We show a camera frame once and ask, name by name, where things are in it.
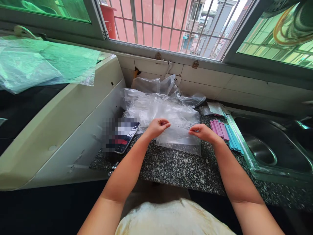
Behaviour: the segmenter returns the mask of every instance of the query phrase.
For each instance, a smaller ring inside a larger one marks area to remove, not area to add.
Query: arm
[[[189,134],[212,144],[227,196],[243,234],[284,234],[224,140],[204,124],[194,125]]]
[[[80,228],[79,235],[115,233],[126,198],[138,180],[150,141],[159,136],[170,125],[166,119],[152,120],[148,129],[112,173],[100,197]]]

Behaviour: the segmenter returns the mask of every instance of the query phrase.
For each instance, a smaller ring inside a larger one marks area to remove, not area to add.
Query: stainless steel sink
[[[244,147],[244,157],[257,179],[288,183],[313,182],[313,156],[275,118],[226,112]]]

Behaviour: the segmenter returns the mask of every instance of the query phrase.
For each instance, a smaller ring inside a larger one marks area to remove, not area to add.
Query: speckled countertop
[[[200,115],[200,123],[204,123],[209,127],[210,120],[213,119],[217,118],[215,116]],[[124,155],[127,154],[140,136],[141,134],[134,136]],[[232,151],[232,153],[250,176],[266,204],[313,211],[312,188],[297,188],[256,180],[252,176],[244,157],[236,151]],[[107,157],[103,157],[102,150],[100,150],[90,168],[109,172],[112,165],[112,161],[110,162]],[[213,148],[210,143],[205,141],[201,141],[201,156],[197,156],[157,146],[155,140],[153,140],[148,146],[139,178],[226,195]]]

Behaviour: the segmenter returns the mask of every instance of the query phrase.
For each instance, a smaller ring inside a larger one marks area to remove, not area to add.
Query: person
[[[166,119],[152,120],[110,176],[79,235],[234,234],[209,212],[186,199],[159,206],[144,203],[120,221],[125,201],[138,180],[150,141],[170,125]],[[243,234],[284,234],[226,143],[205,124],[194,125],[189,134],[213,146],[227,196]]]

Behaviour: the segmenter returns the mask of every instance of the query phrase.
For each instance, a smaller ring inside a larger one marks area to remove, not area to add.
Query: glass pane
[[[91,22],[83,0],[0,0],[0,7]]]
[[[312,68],[312,11],[312,1],[269,7],[237,53]]]

